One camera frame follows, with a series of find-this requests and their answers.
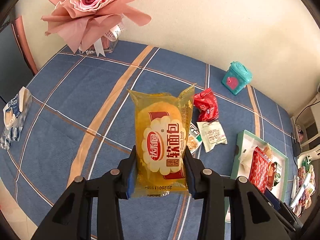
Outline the red patterned wafer packet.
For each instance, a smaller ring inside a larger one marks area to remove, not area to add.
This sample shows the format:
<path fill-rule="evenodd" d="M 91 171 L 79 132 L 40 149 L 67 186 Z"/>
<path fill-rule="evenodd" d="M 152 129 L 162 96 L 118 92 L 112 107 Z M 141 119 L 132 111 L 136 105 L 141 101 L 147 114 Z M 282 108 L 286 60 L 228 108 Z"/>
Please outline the red patterned wafer packet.
<path fill-rule="evenodd" d="M 268 174 L 271 161 L 268 156 L 257 146 L 254 148 L 249 181 L 264 193 L 267 187 Z"/>

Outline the brown white snack packet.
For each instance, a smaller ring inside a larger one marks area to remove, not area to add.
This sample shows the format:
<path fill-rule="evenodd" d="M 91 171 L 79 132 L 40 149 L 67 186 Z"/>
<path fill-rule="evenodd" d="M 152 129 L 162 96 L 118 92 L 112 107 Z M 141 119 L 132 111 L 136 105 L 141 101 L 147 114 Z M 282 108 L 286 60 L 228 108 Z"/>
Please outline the brown white snack packet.
<path fill-rule="evenodd" d="M 268 180 L 267 180 L 267 186 L 266 186 L 269 190 L 272 190 L 273 186 L 274 186 L 274 180 L 275 180 L 275 176 L 276 176 L 277 165 L 278 165 L 278 163 L 274 162 L 274 163 L 272 163 L 270 165 L 270 168 L 269 168 Z"/>

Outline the white cream snack packet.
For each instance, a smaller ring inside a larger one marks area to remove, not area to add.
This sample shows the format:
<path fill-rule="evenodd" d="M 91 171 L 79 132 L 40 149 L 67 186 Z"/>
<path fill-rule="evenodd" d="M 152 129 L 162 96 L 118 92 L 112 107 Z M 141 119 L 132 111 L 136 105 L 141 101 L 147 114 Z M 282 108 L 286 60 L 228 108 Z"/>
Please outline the white cream snack packet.
<path fill-rule="evenodd" d="M 216 145 L 227 145 L 227 138 L 219 121 L 197 122 L 206 153 L 210 152 Z"/>

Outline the small red candy packet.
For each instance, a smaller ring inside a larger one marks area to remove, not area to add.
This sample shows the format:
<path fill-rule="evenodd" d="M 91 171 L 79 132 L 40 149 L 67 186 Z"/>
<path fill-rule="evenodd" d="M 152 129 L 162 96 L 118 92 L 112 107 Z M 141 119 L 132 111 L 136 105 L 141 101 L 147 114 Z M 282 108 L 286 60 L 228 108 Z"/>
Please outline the small red candy packet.
<path fill-rule="evenodd" d="M 198 122 L 211 122 L 219 118 L 217 99 L 211 88 L 194 95 L 194 106 L 200 111 Z"/>

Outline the yellow soft bread packet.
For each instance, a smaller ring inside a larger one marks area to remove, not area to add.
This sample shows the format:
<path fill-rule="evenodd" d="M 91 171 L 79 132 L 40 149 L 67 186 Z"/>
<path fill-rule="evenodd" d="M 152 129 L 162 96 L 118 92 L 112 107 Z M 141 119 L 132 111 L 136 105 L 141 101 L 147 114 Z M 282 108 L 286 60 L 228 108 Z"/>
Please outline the yellow soft bread packet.
<path fill-rule="evenodd" d="M 135 104 L 136 197 L 162 197 L 187 190 L 184 151 L 193 116 L 195 87 L 169 93 L 129 91 Z"/>

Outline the green white oat snack packet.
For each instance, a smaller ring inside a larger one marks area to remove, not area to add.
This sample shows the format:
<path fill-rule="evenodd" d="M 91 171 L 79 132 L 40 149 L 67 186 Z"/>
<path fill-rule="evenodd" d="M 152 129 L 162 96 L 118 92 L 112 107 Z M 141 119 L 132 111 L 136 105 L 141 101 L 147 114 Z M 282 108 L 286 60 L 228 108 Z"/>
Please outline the green white oat snack packet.
<path fill-rule="evenodd" d="M 202 139 L 198 128 L 191 122 L 189 127 L 189 135 L 187 146 L 191 154 L 195 153 L 202 144 Z"/>

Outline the white tray green rim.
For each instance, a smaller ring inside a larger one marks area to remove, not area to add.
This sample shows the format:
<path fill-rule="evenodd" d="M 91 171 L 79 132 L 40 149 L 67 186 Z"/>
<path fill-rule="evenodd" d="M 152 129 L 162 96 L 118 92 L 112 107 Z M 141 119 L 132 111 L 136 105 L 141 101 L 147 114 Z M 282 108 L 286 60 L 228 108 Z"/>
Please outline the white tray green rim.
<path fill-rule="evenodd" d="M 271 192 L 282 202 L 285 200 L 288 169 L 289 169 L 289 159 L 287 156 L 282 154 L 275 147 L 266 143 L 259 137 L 256 137 L 253 133 L 244 130 L 238 134 L 236 141 L 236 152 L 231 172 L 231 178 L 236 179 L 238 176 L 244 176 L 249 178 L 249 172 L 252 163 L 253 150 L 256 147 L 264 149 L 269 146 L 272 150 L 272 162 L 277 162 L 281 165 L 281 176 L 280 182 L 273 187 Z"/>

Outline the black power adapter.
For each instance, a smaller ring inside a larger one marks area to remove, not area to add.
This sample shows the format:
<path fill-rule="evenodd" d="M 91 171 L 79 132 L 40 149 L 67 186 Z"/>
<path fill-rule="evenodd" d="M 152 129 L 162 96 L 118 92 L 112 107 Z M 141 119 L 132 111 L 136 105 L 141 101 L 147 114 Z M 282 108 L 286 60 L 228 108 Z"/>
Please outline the black power adapter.
<path fill-rule="evenodd" d="M 300 143 L 295 142 L 292 144 L 293 156 L 298 157 L 301 154 Z"/>

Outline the blue plaid tablecloth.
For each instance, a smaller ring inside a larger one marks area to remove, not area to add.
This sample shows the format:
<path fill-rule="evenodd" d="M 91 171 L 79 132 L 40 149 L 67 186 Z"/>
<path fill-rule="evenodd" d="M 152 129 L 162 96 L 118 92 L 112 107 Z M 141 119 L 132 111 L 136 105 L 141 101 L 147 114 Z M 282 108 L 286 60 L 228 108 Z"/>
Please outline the blue plaid tablecloth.
<path fill-rule="evenodd" d="M 210 64 L 144 44 L 121 41 L 105 59 L 59 51 L 29 83 L 33 102 L 21 138 L 1 150 L 1 179 L 24 213 L 39 225 L 67 186 L 85 135 L 92 144 L 81 174 L 97 178 L 118 166 L 135 144 L 129 89 L 178 96 L 191 84 L 211 88 L 227 144 L 195 155 L 224 177 L 231 175 L 237 136 L 247 130 L 292 158 L 289 114 L 259 90 L 233 95 L 225 72 Z"/>

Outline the blue white tissue packet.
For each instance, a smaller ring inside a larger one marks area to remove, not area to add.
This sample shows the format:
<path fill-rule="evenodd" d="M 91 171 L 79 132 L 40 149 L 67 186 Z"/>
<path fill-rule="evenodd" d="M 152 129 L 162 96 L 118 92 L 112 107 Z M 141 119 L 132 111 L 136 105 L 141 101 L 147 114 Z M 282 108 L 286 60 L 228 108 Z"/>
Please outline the blue white tissue packet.
<path fill-rule="evenodd" d="M 32 102 L 31 92 L 22 87 L 16 96 L 3 108 L 4 132 L 1 136 L 1 148 L 9 150 L 13 141 L 19 141 L 25 119 Z"/>

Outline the teal toy box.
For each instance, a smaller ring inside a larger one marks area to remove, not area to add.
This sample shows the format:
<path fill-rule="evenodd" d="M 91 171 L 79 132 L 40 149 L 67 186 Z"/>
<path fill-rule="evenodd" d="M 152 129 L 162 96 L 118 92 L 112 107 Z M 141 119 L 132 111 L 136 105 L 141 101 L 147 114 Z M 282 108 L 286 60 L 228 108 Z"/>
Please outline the teal toy box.
<path fill-rule="evenodd" d="M 233 61 L 230 64 L 221 83 L 233 94 L 237 95 L 252 81 L 252 73 L 242 63 Z"/>

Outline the pink flower bouquet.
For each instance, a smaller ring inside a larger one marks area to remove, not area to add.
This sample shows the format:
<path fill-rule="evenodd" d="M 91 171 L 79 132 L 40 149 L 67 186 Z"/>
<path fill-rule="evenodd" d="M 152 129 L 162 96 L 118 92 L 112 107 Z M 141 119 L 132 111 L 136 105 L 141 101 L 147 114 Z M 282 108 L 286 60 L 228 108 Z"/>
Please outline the pink flower bouquet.
<path fill-rule="evenodd" d="M 54 6 L 50 15 L 42 16 L 47 22 L 45 35 L 59 35 L 72 52 L 95 47 L 103 54 L 102 38 L 122 23 L 124 17 L 144 26 L 151 16 L 129 5 L 135 0 L 49 0 Z"/>

